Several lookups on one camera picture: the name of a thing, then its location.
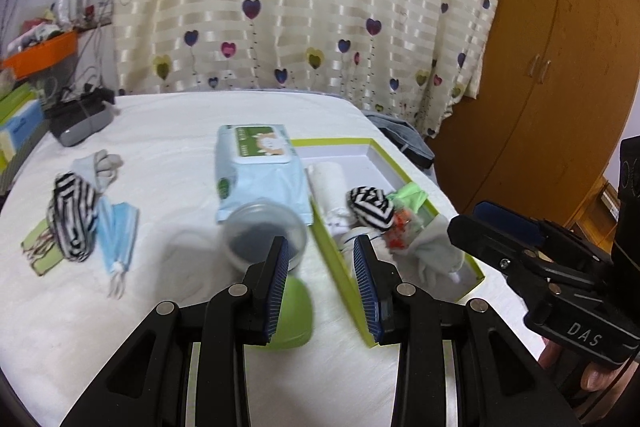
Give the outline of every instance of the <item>curtain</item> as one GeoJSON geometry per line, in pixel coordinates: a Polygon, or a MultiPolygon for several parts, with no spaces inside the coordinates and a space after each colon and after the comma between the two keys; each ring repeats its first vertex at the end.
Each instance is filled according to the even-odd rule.
{"type": "Polygon", "coordinates": [[[498,0],[116,0],[121,92],[339,94],[434,136],[478,93],[498,0]]]}

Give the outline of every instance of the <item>black cable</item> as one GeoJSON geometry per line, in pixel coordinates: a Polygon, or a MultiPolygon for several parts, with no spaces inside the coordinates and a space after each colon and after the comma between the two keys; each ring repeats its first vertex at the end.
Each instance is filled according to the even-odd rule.
{"type": "Polygon", "coordinates": [[[587,407],[587,410],[585,412],[583,412],[580,417],[578,418],[578,420],[582,421],[583,419],[586,418],[586,416],[593,411],[593,409],[597,406],[597,404],[599,404],[601,402],[601,400],[607,396],[607,394],[609,394],[609,392],[615,387],[615,385],[620,381],[620,378],[622,378],[625,373],[628,371],[629,367],[631,367],[632,362],[636,359],[636,357],[638,356],[638,354],[640,354],[640,347],[638,347],[638,349],[635,350],[633,356],[631,356],[631,358],[629,358],[626,363],[625,366],[623,367],[622,371],[620,371],[617,375],[616,378],[614,378],[612,380],[612,382],[607,386],[607,388],[600,394],[600,396],[598,396],[593,403],[587,407]]]}

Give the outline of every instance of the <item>white towel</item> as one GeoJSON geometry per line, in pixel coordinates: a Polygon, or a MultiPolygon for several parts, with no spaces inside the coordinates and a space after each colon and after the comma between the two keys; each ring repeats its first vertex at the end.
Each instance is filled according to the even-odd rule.
{"type": "Polygon", "coordinates": [[[350,227],[355,223],[355,216],[347,203],[349,187],[340,164],[313,163],[306,168],[306,175],[327,227],[350,227]]]}

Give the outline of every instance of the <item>plastic lid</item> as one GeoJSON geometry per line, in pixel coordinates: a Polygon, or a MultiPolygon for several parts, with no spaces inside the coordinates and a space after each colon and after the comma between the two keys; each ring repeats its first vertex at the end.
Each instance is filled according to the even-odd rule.
{"type": "Polygon", "coordinates": [[[234,265],[246,269],[267,258],[273,238],[289,241],[289,269],[306,247],[306,225],[286,206],[268,200],[244,204],[231,213],[223,227],[225,250],[234,265]]]}

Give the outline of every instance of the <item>open box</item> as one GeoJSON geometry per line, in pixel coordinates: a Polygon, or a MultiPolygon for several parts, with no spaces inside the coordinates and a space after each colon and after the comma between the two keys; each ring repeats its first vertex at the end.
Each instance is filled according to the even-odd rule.
{"type": "MultiPolygon", "coordinates": [[[[339,163],[344,170],[349,187],[369,185],[389,193],[412,181],[393,158],[375,140],[370,138],[300,139],[292,140],[292,143],[305,167],[324,161],[339,163]]],[[[350,269],[334,238],[325,227],[315,201],[312,201],[312,206],[314,223],[311,230],[318,248],[322,252],[342,300],[353,317],[363,340],[367,346],[375,346],[376,342],[367,328],[358,283],[351,277],[350,269]]],[[[437,214],[438,211],[428,199],[419,212],[420,217],[425,219],[427,223],[437,214]]],[[[402,280],[419,287],[422,286],[417,275],[417,260],[402,256],[395,256],[394,259],[398,264],[402,280]]],[[[459,301],[484,279],[484,274],[478,264],[469,255],[465,256],[465,264],[460,270],[459,276],[458,282],[453,282],[446,277],[438,278],[436,286],[430,291],[431,295],[436,299],[459,301]]]]}

